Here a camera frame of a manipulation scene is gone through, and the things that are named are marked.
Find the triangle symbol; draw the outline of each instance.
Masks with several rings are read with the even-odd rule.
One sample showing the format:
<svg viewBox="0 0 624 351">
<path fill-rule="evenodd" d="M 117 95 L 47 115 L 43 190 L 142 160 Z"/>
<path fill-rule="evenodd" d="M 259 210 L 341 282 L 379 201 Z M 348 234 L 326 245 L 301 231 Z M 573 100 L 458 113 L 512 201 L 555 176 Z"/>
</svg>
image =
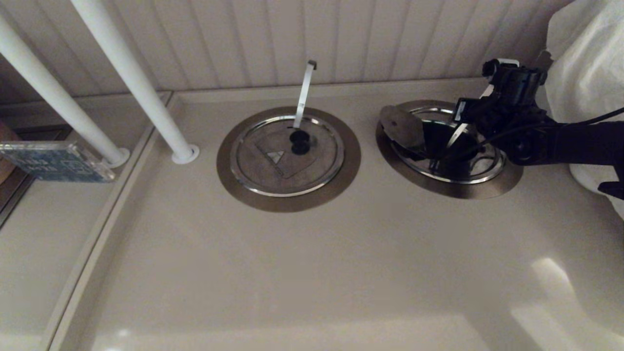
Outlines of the triangle symbol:
<svg viewBox="0 0 624 351">
<path fill-rule="evenodd" d="M 266 155 L 271 160 L 273 160 L 273 163 L 277 164 L 281 160 L 281 157 L 284 156 L 284 152 L 283 151 L 267 152 Z"/>
</svg>

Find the white pipe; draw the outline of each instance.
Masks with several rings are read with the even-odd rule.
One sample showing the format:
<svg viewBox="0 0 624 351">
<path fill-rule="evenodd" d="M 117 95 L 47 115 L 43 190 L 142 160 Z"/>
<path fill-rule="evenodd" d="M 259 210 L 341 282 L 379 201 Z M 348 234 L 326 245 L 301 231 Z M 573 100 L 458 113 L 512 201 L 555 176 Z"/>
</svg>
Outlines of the white pipe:
<svg viewBox="0 0 624 351">
<path fill-rule="evenodd" d="M 199 148 L 189 145 L 184 139 L 102 2 L 100 0 L 71 1 L 110 63 L 124 80 L 125 85 L 173 150 L 173 161 L 184 164 L 197 158 Z"/>
<path fill-rule="evenodd" d="M 0 52 L 48 104 L 104 157 L 109 167 L 118 167 L 127 161 L 130 152 L 115 146 L 97 127 L 1 15 Z"/>
</svg>

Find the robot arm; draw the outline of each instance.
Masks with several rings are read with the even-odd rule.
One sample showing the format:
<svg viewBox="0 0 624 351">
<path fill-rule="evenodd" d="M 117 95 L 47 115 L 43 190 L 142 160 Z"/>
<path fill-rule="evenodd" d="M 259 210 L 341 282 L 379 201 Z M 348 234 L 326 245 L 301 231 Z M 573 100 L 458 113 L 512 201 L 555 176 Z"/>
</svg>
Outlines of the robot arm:
<svg viewBox="0 0 624 351">
<path fill-rule="evenodd" d="M 492 60 L 484 64 L 483 75 L 494 86 L 493 93 L 481 99 L 459 99 L 456 122 L 474 124 L 488 142 L 521 166 L 613 166 L 620 181 L 601 183 L 598 190 L 624 200 L 624 122 L 555 122 L 535 102 L 535 93 L 547 77 L 540 69 Z"/>
</svg>

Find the white cloth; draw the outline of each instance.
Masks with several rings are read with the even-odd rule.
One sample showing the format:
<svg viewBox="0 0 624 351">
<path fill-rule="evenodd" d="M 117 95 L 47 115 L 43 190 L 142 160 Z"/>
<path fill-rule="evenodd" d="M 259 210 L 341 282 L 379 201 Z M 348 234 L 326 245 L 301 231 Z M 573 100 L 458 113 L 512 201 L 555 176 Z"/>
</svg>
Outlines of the white cloth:
<svg viewBox="0 0 624 351">
<path fill-rule="evenodd" d="M 554 63 L 545 88 L 555 120 L 584 121 L 624 106 L 623 0 L 576 0 L 565 6 L 548 24 L 547 50 Z M 613 167 L 570 169 L 592 191 L 601 182 L 617 180 Z M 609 199 L 624 219 L 624 200 Z"/>
</svg>

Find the white paneled wall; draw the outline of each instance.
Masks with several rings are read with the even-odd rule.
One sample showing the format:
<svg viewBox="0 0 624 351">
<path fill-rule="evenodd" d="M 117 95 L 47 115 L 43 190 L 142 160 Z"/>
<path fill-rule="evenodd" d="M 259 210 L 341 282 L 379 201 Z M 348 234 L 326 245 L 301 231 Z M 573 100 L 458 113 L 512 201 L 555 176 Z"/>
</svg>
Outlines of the white paneled wall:
<svg viewBox="0 0 624 351">
<path fill-rule="evenodd" d="M 109 0 L 159 89 L 474 77 L 493 57 L 530 64 L 572 0 Z M 0 12 L 74 96 L 125 92 L 69 0 Z M 0 57 L 0 103 L 40 97 Z"/>
</svg>

